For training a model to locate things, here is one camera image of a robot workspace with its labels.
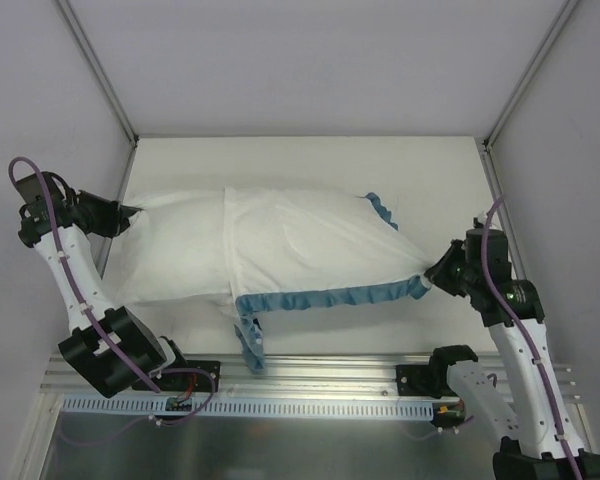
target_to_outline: blue trim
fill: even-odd
[[[385,222],[387,222],[393,228],[398,230],[398,224],[391,221],[391,211],[387,210],[387,208],[384,205],[382,205],[382,201],[380,200],[379,196],[377,196],[373,192],[370,192],[367,193],[367,195],[364,198],[371,202],[371,205],[373,205],[373,208],[376,209],[376,212],[378,215],[380,215],[380,218],[382,218]]]
[[[334,307],[336,305],[363,305],[397,300],[408,295],[421,298],[429,289],[416,275],[407,280],[364,287],[338,288],[291,293],[257,293],[242,295],[236,299],[240,314],[240,324],[236,325],[236,335],[242,343],[242,355],[254,373],[265,369],[262,330],[254,320],[257,312],[275,310],[306,310],[314,307]]]

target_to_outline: table surface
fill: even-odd
[[[400,232],[432,263],[492,203],[470,137],[244,137],[141,139],[125,199],[164,189],[224,186],[329,188],[377,193]],[[119,239],[105,282],[120,285]],[[231,322],[200,300],[127,305],[157,335],[186,353],[240,353]],[[433,289],[421,300],[341,306],[260,317],[268,354],[430,352],[468,344],[495,351],[467,299]]]

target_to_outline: white slotted strip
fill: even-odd
[[[167,396],[118,396],[104,399],[99,395],[66,395],[63,411],[68,413],[104,413],[118,415],[180,416],[187,412],[167,410]],[[203,396],[190,400],[193,408],[199,407]],[[259,418],[348,418],[373,420],[430,421],[433,404],[428,401],[403,400],[311,400],[311,399],[262,399],[262,398],[216,398],[199,415],[211,417],[259,417]]]

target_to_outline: gray floor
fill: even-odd
[[[131,417],[65,414],[75,440],[102,438]],[[197,418],[157,429],[141,422],[115,440],[76,448],[55,439],[44,480],[492,479],[477,425],[418,442],[429,424],[366,420]]]

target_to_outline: robotic arm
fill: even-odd
[[[436,349],[410,387],[440,398],[454,392],[474,412],[494,451],[497,480],[600,479],[600,456],[585,451],[560,395],[544,312],[528,280],[513,280],[506,235],[474,221],[425,276],[451,295],[469,296],[502,357],[515,411],[467,346]]]
[[[19,162],[35,173],[16,181],[13,167]],[[71,336],[58,345],[64,359],[107,398],[138,379],[159,392],[152,377],[183,360],[182,354],[171,340],[156,338],[112,300],[96,271],[87,238],[87,234],[119,235],[138,209],[87,192],[76,194],[61,177],[41,172],[26,158],[14,159],[9,170],[25,202],[20,209],[20,240],[47,262],[67,308]]]

